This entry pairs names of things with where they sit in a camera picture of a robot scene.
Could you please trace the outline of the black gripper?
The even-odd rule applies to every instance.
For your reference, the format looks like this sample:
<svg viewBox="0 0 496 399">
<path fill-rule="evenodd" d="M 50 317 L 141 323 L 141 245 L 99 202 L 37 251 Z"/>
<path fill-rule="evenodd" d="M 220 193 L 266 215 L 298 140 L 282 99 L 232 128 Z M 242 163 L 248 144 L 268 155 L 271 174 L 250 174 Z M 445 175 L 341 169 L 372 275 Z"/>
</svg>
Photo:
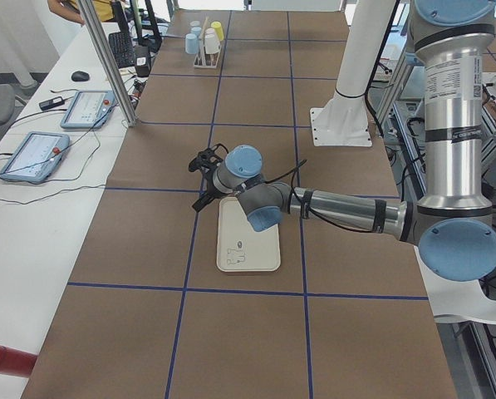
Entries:
<svg viewBox="0 0 496 399">
<path fill-rule="evenodd" d="M 214 200 L 220 200 L 223 197 L 231 194 L 231 189 L 225 187 L 222 183 L 215 184 L 214 178 L 215 170 L 202 169 L 201 173 L 206 183 L 205 191 L 200 197 L 192 204 L 195 211 L 201 211 L 207 205 L 211 204 Z"/>
</svg>

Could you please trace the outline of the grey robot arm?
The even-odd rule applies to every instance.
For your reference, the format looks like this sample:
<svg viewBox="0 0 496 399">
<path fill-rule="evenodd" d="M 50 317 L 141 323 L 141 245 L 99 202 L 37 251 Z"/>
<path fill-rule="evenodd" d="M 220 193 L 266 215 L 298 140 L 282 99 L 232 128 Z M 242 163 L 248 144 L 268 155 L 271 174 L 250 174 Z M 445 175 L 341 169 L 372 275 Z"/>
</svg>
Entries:
<svg viewBox="0 0 496 399">
<path fill-rule="evenodd" d="M 210 140 L 226 156 L 253 145 L 270 180 L 289 181 L 302 163 L 299 187 L 396 201 L 398 191 L 383 140 L 370 147 L 316 147 L 307 110 L 330 91 L 324 61 L 341 60 L 347 27 L 330 12 L 219 14 L 227 33 L 219 99 Z M 280 259 L 271 261 L 268 232 L 248 246 L 238 227 L 219 232 L 219 204 L 199 216 L 188 286 L 210 291 L 302 291 L 315 295 L 421 296 L 425 290 L 413 248 L 387 234 L 342 230 L 318 218 L 284 215 L 277 227 Z M 224 266 L 217 240 L 231 241 Z"/>
</svg>

